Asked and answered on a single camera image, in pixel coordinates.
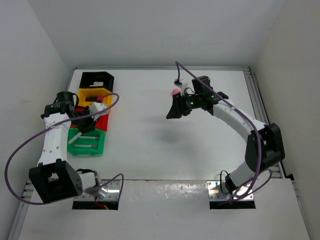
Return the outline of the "white pen orange cap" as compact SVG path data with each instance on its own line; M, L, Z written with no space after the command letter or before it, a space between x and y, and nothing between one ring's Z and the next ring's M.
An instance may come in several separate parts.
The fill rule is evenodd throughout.
M72 144L75 140L77 140L82 135L81 132L78 132L73 138L68 141L68 144Z

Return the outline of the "pink capped glue bottle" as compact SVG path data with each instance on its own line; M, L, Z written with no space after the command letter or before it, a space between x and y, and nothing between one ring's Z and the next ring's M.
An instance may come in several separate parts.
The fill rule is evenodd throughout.
M172 90L172 95L177 95L179 94L181 91L179 89L173 89Z

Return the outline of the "white pen pink cap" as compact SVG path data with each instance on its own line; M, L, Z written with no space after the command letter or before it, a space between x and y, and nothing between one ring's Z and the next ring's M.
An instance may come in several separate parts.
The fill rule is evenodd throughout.
M91 144L74 144L75 148L98 148L97 145L91 145Z

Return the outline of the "pink black highlighter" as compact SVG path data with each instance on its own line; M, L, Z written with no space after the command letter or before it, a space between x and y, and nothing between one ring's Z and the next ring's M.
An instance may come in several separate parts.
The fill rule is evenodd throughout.
M104 98L102 96L97 96L97 97L86 97L85 98L86 102L103 102Z

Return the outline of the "white eraser block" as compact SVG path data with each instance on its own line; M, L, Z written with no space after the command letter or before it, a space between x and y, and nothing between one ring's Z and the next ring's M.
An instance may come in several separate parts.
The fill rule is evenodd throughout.
M93 84L90 85L90 87L93 87L93 88L101 88L103 86L104 86L103 81L95 81L95 82L93 82Z

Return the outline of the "white pen yellow cap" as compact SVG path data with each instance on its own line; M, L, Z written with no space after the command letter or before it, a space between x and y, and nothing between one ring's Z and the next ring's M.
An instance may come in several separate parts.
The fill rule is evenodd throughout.
M98 136L80 136L79 139L88 139L88 140L99 140Z

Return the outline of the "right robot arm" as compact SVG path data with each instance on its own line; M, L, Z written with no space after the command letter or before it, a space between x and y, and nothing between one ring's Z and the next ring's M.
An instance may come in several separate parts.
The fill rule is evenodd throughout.
M285 158L280 127L275 123L261 122L235 107L226 94L213 90L208 76L192 79L191 93L188 93L188 83L180 79L176 79L174 85L177 89L172 92L172 106L167 119L180 119L194 109L202 109L225 122L246 143L244 162L226 175L221 188L228 194Z

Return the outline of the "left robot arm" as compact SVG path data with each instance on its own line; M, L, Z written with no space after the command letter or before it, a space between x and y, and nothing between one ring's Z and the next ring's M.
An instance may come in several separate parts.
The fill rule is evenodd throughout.
M76 171L68 163L69 119L77 116L74 96L69 91L57 93L54 103L46 105L41 115L46 129L43 149L37 166L29 169L28 176L45 204L80 196L98 185L96 171Z

